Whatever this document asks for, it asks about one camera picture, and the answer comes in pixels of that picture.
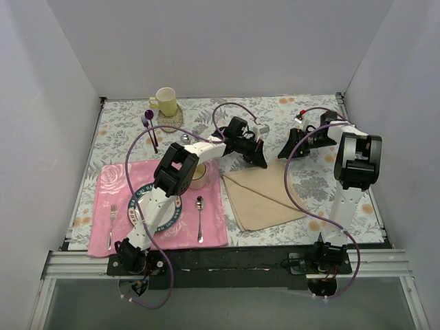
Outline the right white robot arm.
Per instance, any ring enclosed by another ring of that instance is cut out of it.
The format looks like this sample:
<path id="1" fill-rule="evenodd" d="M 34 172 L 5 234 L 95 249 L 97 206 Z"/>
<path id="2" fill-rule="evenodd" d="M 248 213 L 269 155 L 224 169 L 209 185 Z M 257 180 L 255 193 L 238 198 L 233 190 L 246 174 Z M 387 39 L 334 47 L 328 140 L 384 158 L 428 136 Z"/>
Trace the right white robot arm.
<path id="1" fill-rule="evenodd" d="M 329 225 L 321 231 L 307 257 L 310 265 L 324 274 L 348 263 L 348 230 L 361 198 L 379 177 L 382 138 L 358 130 L 335 111 L 324 112 L 316 128 L 304 123 L 306 113 L 301 111 L 295 117 L 303 127 L 289 131 L 278 158 L 306 157 L 312 149 L 338 145 L 333 170 L 336 191 L 327 220 Z"/>

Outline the beige linen napkin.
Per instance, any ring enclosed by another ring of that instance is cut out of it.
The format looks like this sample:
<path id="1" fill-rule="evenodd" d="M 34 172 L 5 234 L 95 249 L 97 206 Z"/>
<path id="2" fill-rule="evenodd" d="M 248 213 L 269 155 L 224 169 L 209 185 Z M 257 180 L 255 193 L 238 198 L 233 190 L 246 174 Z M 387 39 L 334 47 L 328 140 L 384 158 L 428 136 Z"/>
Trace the beige linen napkin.
<path id="1" fill-rule="evenodd" d="M 285 163 L 275 160 L 266 169 L 252 167 L 223 175 L 240 230 L 262 230 L 305 216 L 287 196 L 284 172 Z"/>

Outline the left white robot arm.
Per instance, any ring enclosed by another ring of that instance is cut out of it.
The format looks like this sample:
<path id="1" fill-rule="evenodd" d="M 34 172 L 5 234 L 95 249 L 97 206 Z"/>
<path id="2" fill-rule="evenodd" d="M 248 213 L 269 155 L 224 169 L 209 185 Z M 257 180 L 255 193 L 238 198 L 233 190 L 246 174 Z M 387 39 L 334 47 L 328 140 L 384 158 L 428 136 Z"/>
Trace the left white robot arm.
<path id="1" fill-rule="evenodd" d="M 139 212 L 137 223 L 126 238 L 115 242 L 119 263 L 128 273 L 138 275 L 146 269 L 145 251 L 151 246 L 159 248 L 153 235 L 176 197 L 189 189 L 198 165 L 235 152 L 248 164 L 267 168 L 261 136 L 269 133 L 270 128 L 259 119 L 254 121 L 253 129 L 248 131 L 248 123 L 234 116 L 228 126 L 216 127 L 208 138 L 201 137 L 198 142 L 185 146 L 172 143 L 153 173 L 153 187 L 145 207 L 140 206 L 128 164 L 124 165 L 127 184 Z"/>

